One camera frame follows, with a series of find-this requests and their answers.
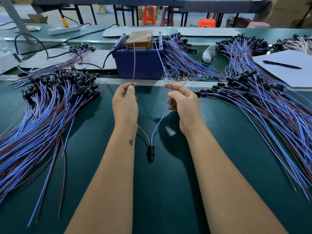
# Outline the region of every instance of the right hand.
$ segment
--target right hand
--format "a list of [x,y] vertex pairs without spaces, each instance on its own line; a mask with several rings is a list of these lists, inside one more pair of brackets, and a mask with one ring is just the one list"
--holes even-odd
[[168,109],[179,114],[181,132],[187,136],[197,128],[205,126],[200,114],[197,95],[181,84],[170,83],[170,88],[174,91],[168,93],[167,103],[171,99]]

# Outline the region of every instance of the hand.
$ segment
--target hand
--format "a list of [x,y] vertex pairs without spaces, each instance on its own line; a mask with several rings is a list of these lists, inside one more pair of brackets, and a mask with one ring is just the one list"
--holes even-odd
[[181,84],[170,83],[174,91],[168,93],[167,103],[171,99],[169,110],[176,111],[180,117],[180,130],[186,136],[197,128],[205,126],[200,110],[197,95]]
[[118,87],[113,97],[115,127],[128,127],[138,130],[138,104],[135,96],[136,83],[127,83]]

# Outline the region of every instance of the power strip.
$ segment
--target power strip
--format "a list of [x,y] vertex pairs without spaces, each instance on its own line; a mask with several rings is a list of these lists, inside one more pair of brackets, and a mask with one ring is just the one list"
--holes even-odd
[[49,35],[57,35],[57,34],[64,34],[73,31],[80,31],[79,26],[69,26],[69,27],[59,27],[54,29],[49,29]]

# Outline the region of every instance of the yellow plug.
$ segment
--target yellow plug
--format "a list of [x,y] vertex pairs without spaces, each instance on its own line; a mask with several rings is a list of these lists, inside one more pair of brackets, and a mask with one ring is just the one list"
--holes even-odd
[[62,18],[62,22],[63,22],[64,27],[66,28],[69,27],[67,21],[64,18]]

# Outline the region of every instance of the orange plastic stool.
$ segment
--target orange plastic stool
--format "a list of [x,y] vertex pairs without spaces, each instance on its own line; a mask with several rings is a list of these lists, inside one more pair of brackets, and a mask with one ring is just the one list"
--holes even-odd
[[200,19],[198,23],[198,27],[209,27],[214,28],[216,27],[216,20],[215,19]]
[[155,20],[155,9],[154,7],[151,6],[145,6],[144,10],[143,10],[143,25],[147,25],[147,23],[150,25],[155,25],[156,24],[156,20]]

